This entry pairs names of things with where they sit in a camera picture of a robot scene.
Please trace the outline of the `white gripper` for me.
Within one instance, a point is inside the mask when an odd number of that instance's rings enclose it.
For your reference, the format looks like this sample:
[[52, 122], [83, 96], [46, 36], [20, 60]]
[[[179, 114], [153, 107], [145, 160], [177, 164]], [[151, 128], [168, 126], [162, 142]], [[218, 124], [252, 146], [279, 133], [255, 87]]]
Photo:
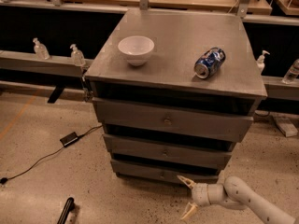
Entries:
[[208, 199], [208, 184], [206, 183], [195, 183], [193, 180], [183, 176], [178, 175], [178, 179], [184, 183], [189, 189], [192, 190], [192, 199], [194, 203], [187, 203], [184, 212], [181, 216], [181, 220], [187, 220], [192, 215], [194, 215], [198, 209], [198, 206], [205, 207], [209, 206]]

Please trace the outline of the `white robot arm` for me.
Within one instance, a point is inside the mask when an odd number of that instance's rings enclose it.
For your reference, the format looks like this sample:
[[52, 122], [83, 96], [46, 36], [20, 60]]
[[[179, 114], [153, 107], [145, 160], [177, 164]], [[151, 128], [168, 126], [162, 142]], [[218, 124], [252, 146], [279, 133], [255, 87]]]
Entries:
[[181, 220], [191, 217], [199, 207], [217, 204], [232, 210], [248, 207], [264, 224], [299, 224], [299, 217], [292, 217], [268, 202], [239, 177], [229, 176], [223, 184], [195, 183], [183, 175], [178, 179], [191, 190], [193, 199], [186, 205]]

